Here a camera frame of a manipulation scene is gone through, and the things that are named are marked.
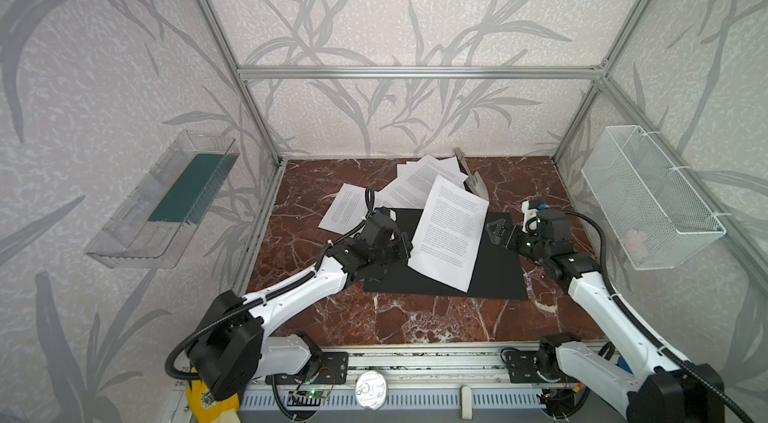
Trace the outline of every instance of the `robotic arm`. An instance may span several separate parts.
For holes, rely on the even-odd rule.
[[[326,246],[317,263],[269,288],[238,297],[231,291],[214,300],[197,331],[181,341],[166,360],[175,379],[202,379],[218,401],[245,387],[248,380],[285,373],[300,381],[320,367],[320,349],[306,336],[270,337],[272,332],[312,303],[365,278],[380,279],[389,265],[405,264],[412,244],[388,208],[372,210],[366,194],[366,220]],[[542,338],[536,354],[540,376],[556,381],[560,372],[595,391],[630,423],[724,421],[724,403],[742,421],[749,416],[723,393],[723,381],[709,365],[693,365],[667,344],[618,295],[608,279],[604,244],[600,264],[574,251],[566,213],[602,229],[588,217],[523,205],[521,226],[501,219],[486,226],[494,244],[540,264],[562,289],[598,323],[627,361],[631,372],[600,357],[578,338],[561,333]],[[186,351],[197,373],[180,371],[175,359]]]

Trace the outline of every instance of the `black mat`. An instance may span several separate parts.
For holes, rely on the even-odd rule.
[[[418,220],[422,216],[421,209],[397,209],[397,226],[413,237]],[[508,213],[488,213],[485,222],[496,221],[499,218],[511,220]],[[410,269],[408,265],[397,265],[381,279],[381,281],[366,280],[362,288],[375,293],[409,293],[414,295],[434,296],[466,296],[470,298],[489,299],[528,299],[528,291],[523,280],[520,267],[520,257],[517,253],[494,245],[483,229],[480,239],[478,257],[475,260],[475,270],[472,281],[466,293]]]

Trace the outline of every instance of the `perforated metal strip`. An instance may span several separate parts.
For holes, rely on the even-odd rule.
[[[472,389],[472,407],[474,409],[540,409],[537,396],[540,389]],[[283,402],[288,409],[313,409],[294,407],[288,391],[281,391]],[[299,399],[309,404],[308,399]],[[460,398],[458,389],[390,389],[387,399],[379,410],[432,410],[458,409]],[[361,410],[353,390],[333,390],[327,399],[321,400],[321,410]],[[275,410],[276,405],[271,390],[248,390],[243,397],[241,411]]]

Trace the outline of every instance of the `wall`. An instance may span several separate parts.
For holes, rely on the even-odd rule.
[[[0,421],[158,421],[274,173],[192,0],[0,0]],[[241,155],[175,269],[83,254],[183,129]]]
[[[611,75],[763,249],[767,7],[768,0],[657,0]],[[606,227],[580,170],[603,128],[627,123],[601,96],[559,163],[574,205]],[[723,241],[676,269],[638,272],[612,232],[609,239],[614,281],[635,308],[693,361],[720,371],[753,418],[765,414],[768,298]]]
[[[635,0],[211,1],[241,66],[591,66]],[[250,85],[280,151],[292,156],[447,154],[454,146],[483,156],[552,154],[586,88],[577,81]],[[483,96],[497,98],[490,104],[498,108]],[[523,108],[513,99],[534,102]],[[457,122],[465,125],[451,133]]]

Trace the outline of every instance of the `transparent plastic basket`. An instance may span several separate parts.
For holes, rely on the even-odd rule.
[[[183,130],[91,239],[85,254],[110,268],[176,266],[240,155],[234,143],[229,136],[196,135]],[[186,208],[179,218],[153,221],[154,210],[198,154],[221,158],[201,173],[209,176],[199,192],[185,195]]]
[[[674,268],[725,234],[640,126],[607,126],[581,173],[636,269]]]

